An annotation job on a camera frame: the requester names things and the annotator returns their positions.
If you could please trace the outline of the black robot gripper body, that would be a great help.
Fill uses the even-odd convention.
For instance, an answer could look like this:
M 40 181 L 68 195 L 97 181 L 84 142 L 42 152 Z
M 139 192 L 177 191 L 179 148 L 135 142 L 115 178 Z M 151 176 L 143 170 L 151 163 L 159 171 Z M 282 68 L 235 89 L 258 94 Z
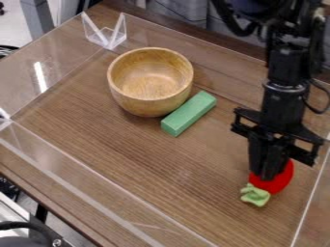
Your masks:
M 290 158 L 312 166 L 324 139 L 304 127 L 303 117 L 310 108 L 316 114 L 322 111 L 308 105 L 310 81 L 283 86 L 270 81 L 264 84 L 260 110 L 237 107 L 231 130 L 245 139 L 256 133 L 268 144 L 286 141 L 290 144 Z

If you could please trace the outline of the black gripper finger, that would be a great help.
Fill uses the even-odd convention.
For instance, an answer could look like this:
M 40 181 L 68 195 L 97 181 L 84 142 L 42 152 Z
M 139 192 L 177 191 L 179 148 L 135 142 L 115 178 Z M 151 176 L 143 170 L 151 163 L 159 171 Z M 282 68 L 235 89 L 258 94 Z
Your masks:
M 290 144 L 286 141 L 275 141 L 263 147 L 262 180 L 271 181 L 283 168 L 290 157 Z
M 256 176 L 260 176 L 263 171 L 263 163 L 267 156 L 268 142 L 256 133 L 248 134 L 247 141 L 250 171 Z

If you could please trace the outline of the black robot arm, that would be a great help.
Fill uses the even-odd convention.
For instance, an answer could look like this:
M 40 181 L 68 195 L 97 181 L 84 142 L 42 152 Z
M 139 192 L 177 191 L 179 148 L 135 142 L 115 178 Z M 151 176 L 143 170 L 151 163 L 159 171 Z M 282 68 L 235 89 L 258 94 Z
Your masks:
M 248 169 L 271 180 L 291 159 L 312 165 L 323 138 L 303 125 L 307 111 L 330 109 L 308 103 L 310 89 L 324 87 L 322 71 L 326 18 L 322 0 L 211 0 L 215 11 L 239 37 L 255 34 L 266 44 L 267 81 L 259 110 L 235 109 L 232 132 L 247 139 Z

